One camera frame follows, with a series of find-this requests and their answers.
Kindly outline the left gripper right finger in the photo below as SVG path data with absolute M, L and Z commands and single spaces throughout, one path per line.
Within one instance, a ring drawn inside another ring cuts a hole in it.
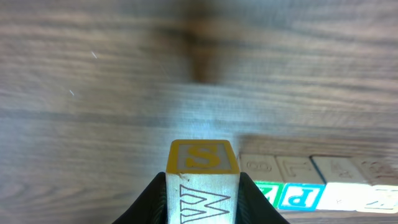
M 236 224 L 289 224 L 247 173 L 240 173 Z

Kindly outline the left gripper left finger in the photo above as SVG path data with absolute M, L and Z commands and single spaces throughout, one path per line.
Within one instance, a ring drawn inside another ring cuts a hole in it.
M 113 224 L 167 224 L 165 172 L 159 172 Z

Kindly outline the green letter Z block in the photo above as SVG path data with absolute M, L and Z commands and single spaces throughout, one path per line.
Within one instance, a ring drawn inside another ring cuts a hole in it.
M 240 154 L 238 160 L 241 171 L 247 173 L 263 196 L 274 208 L 277 208 L 285 183 L 275 156 Z

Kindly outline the blue letter P block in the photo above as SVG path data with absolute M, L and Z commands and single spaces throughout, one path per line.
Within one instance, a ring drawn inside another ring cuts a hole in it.
M 309 157 L 276 156 L 284 181 L 278 208 L 313 212 L 325 190 L 325 182 Z

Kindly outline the white letter W block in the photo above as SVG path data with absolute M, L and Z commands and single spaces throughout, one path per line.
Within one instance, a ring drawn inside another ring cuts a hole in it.
M 165 171 L 168 223 L 234 223 L 239 179 L 229 141 L 174 140 Z

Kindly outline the white ice cream block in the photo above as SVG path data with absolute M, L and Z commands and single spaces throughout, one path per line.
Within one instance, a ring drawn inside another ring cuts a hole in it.
M 349 158 L 312 156 L 311 160 L 325 182 L 318 210 L 355 211 L 362 206 L 371 186 Z

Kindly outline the yellow letter K block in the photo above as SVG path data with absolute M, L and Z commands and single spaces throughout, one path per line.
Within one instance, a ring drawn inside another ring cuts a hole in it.
M 381 157 L 352 157 L 351 162 L 370 185 L 358 211 L 397 213 L 397 171 Z

